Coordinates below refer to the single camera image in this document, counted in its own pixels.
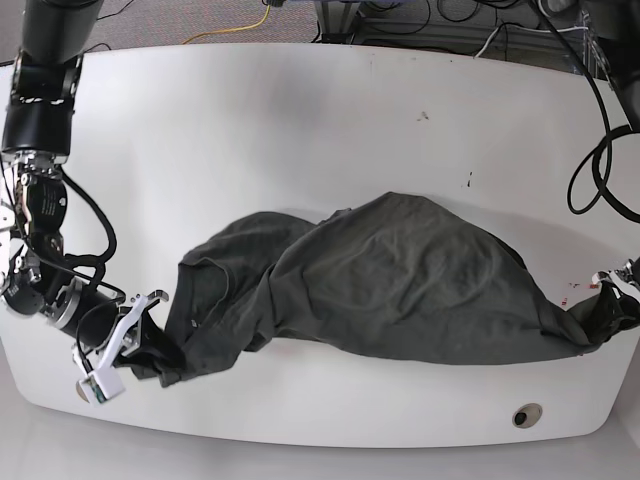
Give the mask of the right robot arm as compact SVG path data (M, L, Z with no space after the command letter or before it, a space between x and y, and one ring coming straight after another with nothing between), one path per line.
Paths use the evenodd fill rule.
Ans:
M71 147L72 117L85 44L99 1L29 1L13 64L1 144L1 296L22 316L42 315L75 341L79 364L90 352L115 350L111 365L163 374L185 363L181 350L154 323L150 311L167 295L148 296L141 313L104 276L117 248L105 213L62 166ZM105 230L100 254L71 254L61 234L69 191Z

